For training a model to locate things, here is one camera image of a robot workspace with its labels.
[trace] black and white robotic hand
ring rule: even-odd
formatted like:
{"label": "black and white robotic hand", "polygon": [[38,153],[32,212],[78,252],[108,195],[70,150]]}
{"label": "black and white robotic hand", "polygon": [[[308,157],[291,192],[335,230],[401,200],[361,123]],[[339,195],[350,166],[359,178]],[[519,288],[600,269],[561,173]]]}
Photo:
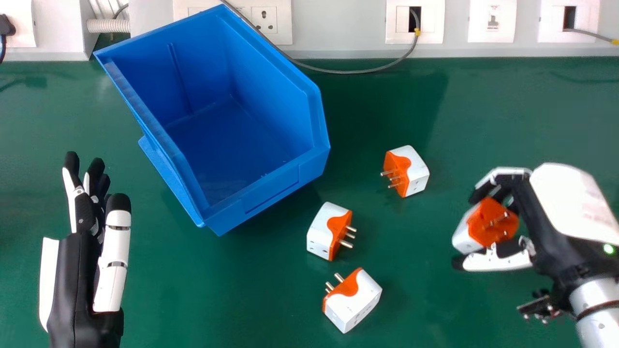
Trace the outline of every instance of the black and white robotic hand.
{"label": "black and white robotic hand", "polygon": [[44,238],[41,253],[39,318],[51,348],[120,346],[131,202],[125,194],[107,195],[104,171],[97,158],[81,182],[77,154],[64,159],[71,234],[60,241]]}
{"label": "black and white robotic hand", "polygon": [[[567,314],[583,347],[619,347],[619,224],[590,174],[558,163],[500,167],[475,185],[469,203],[452,238],[461,252],[454,268],[533,267],[553,286],[517,308],[526,320]],[[513,238],[519,218],[528,238]]]}

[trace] black rectangular opening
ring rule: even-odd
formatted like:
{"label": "black rectangular opening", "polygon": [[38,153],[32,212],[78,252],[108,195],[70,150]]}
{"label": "black rectangular opening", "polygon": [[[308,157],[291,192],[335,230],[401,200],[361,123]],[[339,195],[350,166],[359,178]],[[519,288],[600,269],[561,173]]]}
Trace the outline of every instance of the black rectangular opening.
{"label": "black rectangular opening", "polygon": [[419,17],[419,22],[421,22],[422,21],[422,7],[421,6],[410,6],[409,7],[409,33],[414,33],[415,28],[417,28],[417,21],[415,20],[415,17],[413,16],[413,14],[410,13],[410,10],[413,10],[415,14],[417,14],[417,17]]}
{"label": "black rectangular opening", "polygon": [[576,21],[576,6],[565,6],[563,29],[573,29]]}

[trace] switch plate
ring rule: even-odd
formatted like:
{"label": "switch plate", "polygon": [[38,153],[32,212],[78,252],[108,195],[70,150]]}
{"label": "switch plate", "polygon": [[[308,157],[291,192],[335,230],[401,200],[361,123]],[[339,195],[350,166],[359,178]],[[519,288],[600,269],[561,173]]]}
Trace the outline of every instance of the switch plate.
{"label": "switch plate", "polygon": [[470,0],[469,42],[513,43],[517,0]]}
{"label": "switch plate", "polygon": [[15,26],[15,35],[6,38],[7,47],[37,47],[32,0],[0,1],[0,13]]}
{"label": "switch plate", "polygon": [[565,7],[576,6],[574,28],[597,33],[600,0],[542,0],[538,42],[593,43],[594,37],[563,31]]}
{"label": "switch plate", "polygon": [[422,8],[422,34],[417,43],[443,43],[445,0],[387,0],[385,43],[411,44],[415,33],[409,33],[409,7]]}
{"label": "switch plate", "polygon": [[[230,3],[254,25],[260,25],[260,31],[274,44],[292,45],[292,0],[230,0]],[[174,20],[221,4],[219,0],[173,0]]]}

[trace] green table surface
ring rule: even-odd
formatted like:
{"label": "green table surface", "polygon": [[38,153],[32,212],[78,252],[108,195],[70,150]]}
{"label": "green table surface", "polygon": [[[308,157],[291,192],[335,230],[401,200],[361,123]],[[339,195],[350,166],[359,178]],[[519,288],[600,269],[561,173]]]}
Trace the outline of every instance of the green table surface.
{"label": "green table surface", "polygon": [[[380,61],[315,62],[365,67]],[[197,228],[137,145],[140,129],[99,65],[0,67],[0,347],[44,347],[41,239],[68,232],[64,154],[104,158],[131,197],[123,299],[128,347],[578,347],[574,324],[525,323],[516,306],[550,285],[534,271],[452,270],[451,235],[496,166],[570,163],[619,212],[619,58],[410,59],[388,72],[309,72],[332,150],[324,175],[222,237]],[[384,153],[413,145],[426,190],[401,199]],[[354,249],[305,250],[320,205],[353,211]],[[341,334],[321,312],[334,272],[365,268],[378,306]]]}

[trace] blue plastic bin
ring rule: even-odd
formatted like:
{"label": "blue plastic bin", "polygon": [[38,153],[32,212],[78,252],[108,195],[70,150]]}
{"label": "blue plastic bin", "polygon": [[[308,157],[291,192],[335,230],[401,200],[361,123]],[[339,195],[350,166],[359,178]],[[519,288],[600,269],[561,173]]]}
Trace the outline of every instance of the blue plastic bin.
{"label": "blue plastic bin", "polygon": [[95,56],[197,226],[222,235],[322,174],[320,91],[225,6]]}

